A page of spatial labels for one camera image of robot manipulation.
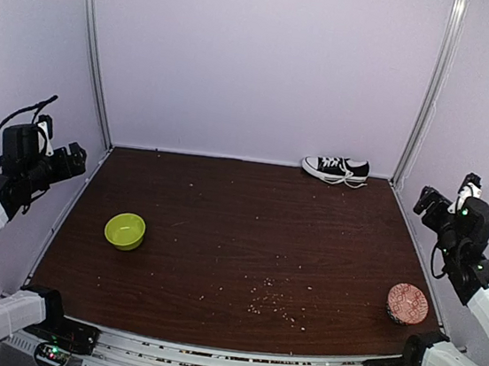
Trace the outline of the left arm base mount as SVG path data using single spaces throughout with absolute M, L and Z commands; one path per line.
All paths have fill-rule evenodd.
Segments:
M 100 336 L 100 330 L 90 324 L 63 317 L 55 323 L 43 321 L 28 326 L 25 332 L 57 345 L 67 352 L 91 355 Z

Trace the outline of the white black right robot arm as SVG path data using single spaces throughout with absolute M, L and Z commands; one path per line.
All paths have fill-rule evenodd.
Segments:
M 422 223 L 436 233 L 443 259 L 442 276 L 462 305 L 477 319 L 489 340 L 489 205 L 477 188 L 465 185 L 455 201 L 425 186 L 414 206 Z M 408 338 L 394 366 L 479 366 L 461 353 L 446 334 L 428 332 Z

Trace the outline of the black white canvas sneaker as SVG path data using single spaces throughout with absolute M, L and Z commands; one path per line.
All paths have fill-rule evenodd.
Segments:
M 358 189 L 367 185 L 369 163 L 345 157 L 307 156 L 301 161 L 302 169 L 325 183 L 344 184 Z

